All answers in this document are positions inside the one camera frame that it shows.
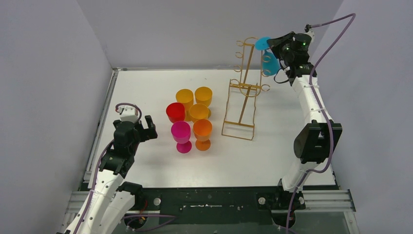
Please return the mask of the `yellow wine glass front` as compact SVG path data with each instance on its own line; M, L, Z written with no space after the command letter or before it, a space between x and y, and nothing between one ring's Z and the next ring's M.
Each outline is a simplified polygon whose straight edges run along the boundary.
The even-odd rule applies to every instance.
M194 103L194 94L193 94L193 92L190 89L181 89L176 93L175 98L176 98L177 102L183 104L183 106L185 108L185 112L186 112L185 121L190 122L191 117L189 115L189 109L191 108L191 106Z

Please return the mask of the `pink plastic wine glass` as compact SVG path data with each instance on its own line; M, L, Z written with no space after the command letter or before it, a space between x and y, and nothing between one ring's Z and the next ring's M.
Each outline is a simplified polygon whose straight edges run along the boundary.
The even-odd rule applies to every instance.
M178 121L173 123L171 134L176 142L176 149L178 152L186 154L192 149L192 144L190 142L191 127L187 122Z

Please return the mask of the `orange plastic wine glass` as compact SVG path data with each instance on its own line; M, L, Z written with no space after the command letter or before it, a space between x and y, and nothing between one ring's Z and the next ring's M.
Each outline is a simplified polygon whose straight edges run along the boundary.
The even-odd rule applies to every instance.
M208 119L199 119L194 122L193 133L195 135L195 147L199 151L206 151L210 148L210 136L212 132L212 123Z

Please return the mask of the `blue plastic wine glass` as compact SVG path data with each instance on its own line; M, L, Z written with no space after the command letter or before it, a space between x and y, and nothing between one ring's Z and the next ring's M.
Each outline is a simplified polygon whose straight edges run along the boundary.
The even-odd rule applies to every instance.
M262 74L265 77L274 76L280 70L279 60L270 52L270 46L267 41L270 37L262 37L255 43L255 49L262 52Z

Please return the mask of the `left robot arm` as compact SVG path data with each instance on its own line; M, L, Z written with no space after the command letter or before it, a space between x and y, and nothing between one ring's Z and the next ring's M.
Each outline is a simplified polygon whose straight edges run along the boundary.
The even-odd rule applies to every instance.
M114 121L113 140L99 158L98 167L91 178L93 185L66 234L110 234L129 210L144 205L141 185L124 179L134 163L138 145L158 137L150 115L142 122Z

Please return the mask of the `red plastic wine glass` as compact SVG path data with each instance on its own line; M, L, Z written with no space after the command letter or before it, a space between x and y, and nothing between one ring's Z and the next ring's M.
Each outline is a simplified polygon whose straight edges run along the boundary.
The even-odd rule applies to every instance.
M171 123L176 123L185 120L186 110L182 103L174 102L167 106L166 114Z

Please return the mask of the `yellow wine glass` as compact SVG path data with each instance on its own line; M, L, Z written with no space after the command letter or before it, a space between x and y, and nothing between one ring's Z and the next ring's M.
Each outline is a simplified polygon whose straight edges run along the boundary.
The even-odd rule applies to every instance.
M208 119L209 118L209 108L204 104L194 104L190 107L189 117L192 122L196 122L200 119Z
M208 87L199 87L195 91L195 101L197 104L203 104L206 107L209 107L212 102L213 92Z
M191 117L189 115L189 109L191 108L191 106L194 103L194 94L193 94L193 92L190 89L181 89L176 93L175 98L176 98L177 102L183 104L183 106L185 108L185 112L186 112L185 121L190 122Z

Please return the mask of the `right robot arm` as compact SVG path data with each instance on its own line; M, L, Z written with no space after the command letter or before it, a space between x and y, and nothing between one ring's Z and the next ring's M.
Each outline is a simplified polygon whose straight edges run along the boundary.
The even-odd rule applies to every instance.
M281 179L283 190L274 195L275 204L281 209L293 204L292 192L302 190L310 173L325 172L317 167L330 161L342 133L342 125L333 121L323 103L316 66L310 62L308 50L313 37L309 32L290 32L267 40L298 97L305 121L293 143L296 159Z

